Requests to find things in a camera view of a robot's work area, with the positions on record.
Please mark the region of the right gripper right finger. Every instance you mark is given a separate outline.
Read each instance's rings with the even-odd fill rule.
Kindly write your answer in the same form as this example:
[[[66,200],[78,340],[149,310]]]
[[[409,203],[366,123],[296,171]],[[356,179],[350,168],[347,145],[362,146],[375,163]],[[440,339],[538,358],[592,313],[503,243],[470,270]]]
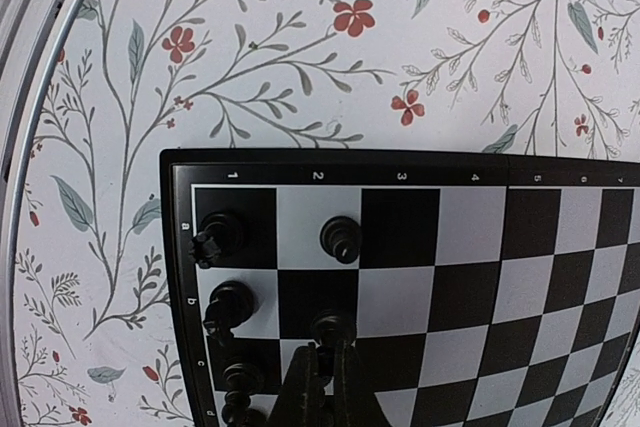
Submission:
[[[336,426],[388,425],[355,347],[343,340],[336,344],[333,377]]]

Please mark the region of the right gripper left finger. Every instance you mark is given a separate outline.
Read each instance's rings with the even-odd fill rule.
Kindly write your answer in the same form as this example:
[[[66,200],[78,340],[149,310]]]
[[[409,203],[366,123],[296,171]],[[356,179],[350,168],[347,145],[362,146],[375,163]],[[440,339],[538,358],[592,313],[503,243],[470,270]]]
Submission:
[[[320,425],[319,363],[314,344],[307,344],[295,350],[267,425]]]

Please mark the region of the black chess piece eleventh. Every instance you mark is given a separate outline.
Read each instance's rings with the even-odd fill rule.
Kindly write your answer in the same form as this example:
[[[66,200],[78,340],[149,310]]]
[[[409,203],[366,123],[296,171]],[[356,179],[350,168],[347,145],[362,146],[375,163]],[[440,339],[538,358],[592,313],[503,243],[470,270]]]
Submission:
[[[226,426],[265,426],[267,417],[251,407],[251,397],[264,384],[262,371],[252,363],[235,360],[223,373],[227,385],[221,418]]]

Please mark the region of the black pawn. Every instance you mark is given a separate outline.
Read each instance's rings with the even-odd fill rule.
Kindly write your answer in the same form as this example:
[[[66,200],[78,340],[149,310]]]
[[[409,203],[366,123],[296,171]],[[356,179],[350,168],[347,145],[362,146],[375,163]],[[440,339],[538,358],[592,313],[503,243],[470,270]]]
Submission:
[[[321,311],[312,321],[310,332],[317,344],[319,376],[324,386],[328,385],[334,372],[335,349],[339,341],[352,345],[357,328],[354,317],[336,310]]]

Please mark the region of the black chess piece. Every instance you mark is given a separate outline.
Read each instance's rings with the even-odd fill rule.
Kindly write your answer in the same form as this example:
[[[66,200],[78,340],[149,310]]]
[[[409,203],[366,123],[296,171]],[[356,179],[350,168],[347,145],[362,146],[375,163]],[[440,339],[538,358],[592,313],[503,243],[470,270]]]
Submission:
[[[327,255],[339,263],[352,264],[361,250],[361,227],[350,217],[332,217],[321,228],[320,245]]]
[[[243,282],[225,281],[211,292],[203,327],[210,338],[227,347],[234,338],[232,330],[250,319],[254,312],[253,291]]]
[[[204,218],[191,239],[190,256],[199,268],[213,268],[238,252],[244,241],[245,229],[238,215],[231,211],[213,212]]]

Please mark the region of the black and grey chessboard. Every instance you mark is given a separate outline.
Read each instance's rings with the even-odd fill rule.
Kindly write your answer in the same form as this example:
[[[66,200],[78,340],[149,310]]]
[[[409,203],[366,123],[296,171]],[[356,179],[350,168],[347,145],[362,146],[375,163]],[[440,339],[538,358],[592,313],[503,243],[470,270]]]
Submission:
[[[355,348],[390,426],[596,426],[639,330],[639,167],[495,153],[167,149],[159,157],[165,264],[194,423],[221,418],[224,370],[264,375],[269,414],[325,310]],[[231,211],[243,247],[190,256],[204,218]],[[320,245],[361,227],[358,259]],[[237,280],[255,312],[221,347],[211,292]]]

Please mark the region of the black chess piece in tray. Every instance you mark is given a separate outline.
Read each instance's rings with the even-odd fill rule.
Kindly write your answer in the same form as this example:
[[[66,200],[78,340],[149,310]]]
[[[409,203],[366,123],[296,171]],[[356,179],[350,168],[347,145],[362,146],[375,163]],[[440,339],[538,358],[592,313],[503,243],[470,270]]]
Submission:
[[[213,212],[204,218],[191,239],[190,256],[199,268],[213,268],[238,252],[244,241],[245,229],[238,215],[231,211]]]

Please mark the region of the floral patterned tablecloth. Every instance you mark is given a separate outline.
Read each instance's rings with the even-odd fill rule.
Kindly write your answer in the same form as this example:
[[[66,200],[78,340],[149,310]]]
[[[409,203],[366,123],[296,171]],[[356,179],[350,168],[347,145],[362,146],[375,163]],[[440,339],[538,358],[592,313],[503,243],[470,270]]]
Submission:
[[[198,426],[165,264],[167,149],[639,167],[639,0],[83,0],[22,191],[22,426]],[[639,333],[596,426],[638,422]]]

